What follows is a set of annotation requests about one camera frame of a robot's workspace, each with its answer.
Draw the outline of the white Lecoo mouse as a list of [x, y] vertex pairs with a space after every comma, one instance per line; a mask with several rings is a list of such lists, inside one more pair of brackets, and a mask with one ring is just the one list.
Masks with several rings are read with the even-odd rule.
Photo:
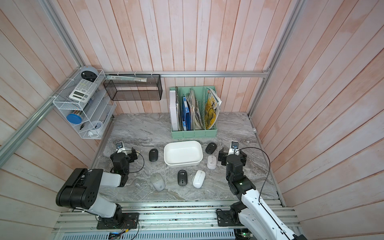
[[207, 159], [207, 168], [214, 170], [217, 167], [217, 158], [213, 155], [209, 155]]

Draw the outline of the black Lecoo mouse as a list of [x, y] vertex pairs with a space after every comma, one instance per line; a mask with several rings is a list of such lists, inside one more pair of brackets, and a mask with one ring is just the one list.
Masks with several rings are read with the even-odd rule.
[[188, 174], [186, 170], [180, 170], [178, 172], [178, 185], [184, 187], [188, 184]]
[[205, 152], [208, 154], [208, 155], [212, 155], [217, 149], [217, 144], [216, 143], [209, 143], [205, 149]]

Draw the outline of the grey white mouse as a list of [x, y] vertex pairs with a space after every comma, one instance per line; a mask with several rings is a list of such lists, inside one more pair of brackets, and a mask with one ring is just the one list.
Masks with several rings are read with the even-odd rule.
[[153, 184], [155, 190], [162, 191], [166, 187], [166, 183], [163, 177], [159, 173], [152, 174], [150, 177], [151, 183]]

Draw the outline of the white plastic storage box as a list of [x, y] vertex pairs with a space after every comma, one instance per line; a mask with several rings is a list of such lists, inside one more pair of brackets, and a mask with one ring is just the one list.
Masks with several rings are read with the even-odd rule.
[[197, 141], [169, 143], [164, 148], [164, 162], [170, 168], [196, 166], [202, 159], [202, 146]]

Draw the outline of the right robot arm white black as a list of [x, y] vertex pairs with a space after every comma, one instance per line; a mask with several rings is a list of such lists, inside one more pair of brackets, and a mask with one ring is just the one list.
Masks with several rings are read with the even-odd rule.
[[231, 142], [229, 151], [219, 151], [219, 161], [226, 162], [226, 179], [233, 195], [239, 201], [227, 211], [228, 218], [235, 225], [243, 225], [258, 240], [305, 240], [296, 235], [272, 211], [262, 199], [261, 192], [244, 174], [247, 155], [238, 142]]

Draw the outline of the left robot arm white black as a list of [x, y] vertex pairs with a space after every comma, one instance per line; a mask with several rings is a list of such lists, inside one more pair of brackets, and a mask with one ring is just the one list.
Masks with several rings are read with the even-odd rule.
[[101, 187], [122, 188], [129, 179], [130, 164], [138, 159], [134, 148], [117, 149], [110, 156], [113, 168], [110, 172], [102, 169], [76, 168], [56, 196], [56, 204], [73, 210], [82, 210], [96, 216], [98, 230], [137, 228], [138, 213], [123, 213], [122, 206], [110, 202], [101, 194]]

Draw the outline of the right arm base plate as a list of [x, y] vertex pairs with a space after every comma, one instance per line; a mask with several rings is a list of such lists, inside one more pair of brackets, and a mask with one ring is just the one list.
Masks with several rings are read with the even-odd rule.
[[216, 209], [217, 222], [219, 227], [234, 227], [241, 226], [239, 222], [234, 220], [230, 211], [223, 211], [222, 209]]

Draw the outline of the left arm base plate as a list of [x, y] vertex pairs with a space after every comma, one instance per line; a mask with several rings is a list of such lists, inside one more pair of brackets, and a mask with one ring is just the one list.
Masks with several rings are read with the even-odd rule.
[[97, 230], [109, 229], [136, 229], [138, 227], [139, 213], [122, 213], [112, 218], [100, 218]]

